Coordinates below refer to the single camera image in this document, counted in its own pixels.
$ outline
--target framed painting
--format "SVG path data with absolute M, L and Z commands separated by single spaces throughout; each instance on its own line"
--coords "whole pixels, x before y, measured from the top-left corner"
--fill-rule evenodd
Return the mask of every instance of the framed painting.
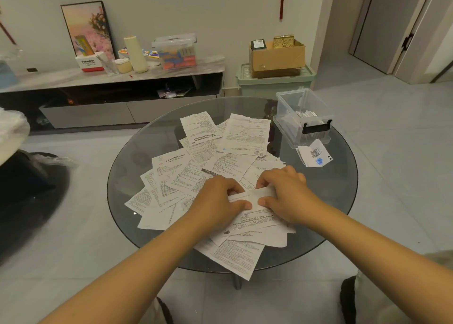
M 84 36 L 94 52 L 103 51 L 109 59 L 116 58 L 102 1 L 64 4 L 61 10 L 76 56 L 82 56 L 82 51 L 75 37 Z

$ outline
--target qr code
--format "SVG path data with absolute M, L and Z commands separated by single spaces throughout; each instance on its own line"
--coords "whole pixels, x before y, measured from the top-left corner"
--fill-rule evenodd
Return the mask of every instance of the qr code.
M 321 152 L 318 150 L 318 148 L 316 148 L 313 151 L 311 151 L 311 154 L 312 154 L 313 158 L 316 158 L 316 157 L 319 157 L 321 155 Z

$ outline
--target cardboard box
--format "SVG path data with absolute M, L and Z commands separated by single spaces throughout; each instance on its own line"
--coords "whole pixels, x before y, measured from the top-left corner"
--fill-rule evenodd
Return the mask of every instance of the cardboard box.
M 252 51 L 249 64 L 253 78 L 296 76 L 305 66 L 305 45 L 294 40 L 294 47 L 274 48 L 274 41 L 266 41 L 267 49 Z

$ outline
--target round glass table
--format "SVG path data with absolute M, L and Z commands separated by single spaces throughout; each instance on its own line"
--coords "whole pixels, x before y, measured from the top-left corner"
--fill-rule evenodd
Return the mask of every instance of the round glass table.
M 214 123 L 225 121 L 231 113 L 251 118 L 269 118 L 277 101 L 256 97 L 222 97 L 185 105 L 150 122 L 138 131 L 116 157 L 108 178 L 107 199 L 110 212 L 122 233 L 137 247 L 142 247 L 162 231 L 142 230 L 137 225 L 140 215 L 124 205 L 143 189 L 140 175 L 152 168 L 151 158 L 182 148 L 185 137 L 179 118 L 207 111 Z M 326 203 L 349 213 L 357 192 L 357 165 L 349 145 L 335 128 L 326 148 L 333 161 L 322 168 L 306 168 L 296 150 L 292 149 L 279 129 L 272 123 L 268 151 L 292 165 L 307 178 L 309 188 Z M 320 245 L 324 238 L 303 226 L 296 234 L 288 234 L 285 248 L 265 247 L 255 270 L 271 268 L 298 258 Z M 180 268 L 212 273 L 230 273 L 196 250 L 179 264 Z

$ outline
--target white cylindrical container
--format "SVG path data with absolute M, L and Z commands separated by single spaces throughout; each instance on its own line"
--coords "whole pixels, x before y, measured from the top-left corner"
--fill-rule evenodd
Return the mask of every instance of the white cylindrical container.
M 116 67 L 120 73 L 128 73 L 132 71 L 132 64 L 129 58 L 115 59 Z
M 142 48 L 140 47 L 139 41 L 135 35 L 125 37 L 124 42 L 129 53 L 129 60 L 134 68 L 135 72 L 146 72 L 148 71 L 148 63 L 143 55 Z

